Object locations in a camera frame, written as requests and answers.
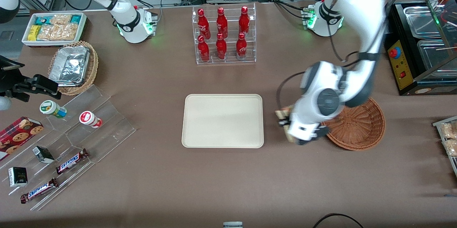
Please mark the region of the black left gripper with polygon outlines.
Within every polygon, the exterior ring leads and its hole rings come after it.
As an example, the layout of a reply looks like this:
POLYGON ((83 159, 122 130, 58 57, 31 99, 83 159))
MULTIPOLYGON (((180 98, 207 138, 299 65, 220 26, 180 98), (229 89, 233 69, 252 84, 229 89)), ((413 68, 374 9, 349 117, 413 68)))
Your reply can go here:
MULTIPOLYGON (((282 116, 278 118, 278 124, 280 127, 288 127, 290 125, 290 117, 282 116)), ((326 125, 322 124, 307 124, 307 132, 309 133, 308 140, 297 139, 297 145, 306 145, 311 141, 318 140, 321 137, 325 137, 330 129, 326 125)))

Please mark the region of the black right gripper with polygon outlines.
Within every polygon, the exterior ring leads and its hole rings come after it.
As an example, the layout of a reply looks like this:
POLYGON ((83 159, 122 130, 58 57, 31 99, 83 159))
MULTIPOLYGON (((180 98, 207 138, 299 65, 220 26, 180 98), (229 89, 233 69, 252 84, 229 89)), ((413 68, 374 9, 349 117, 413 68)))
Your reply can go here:
POLYGON ((0 57, 0 92, 2 96, 29 101, 30 95, 26 92, 31 92, 33 87, 33 93, 46 93, 51 98, 61 99, 62 93, 58 91, 58 84, 55 81, 40 74, 28 78, 20 71, 20 68, 24 66, 22 63, 0 57))

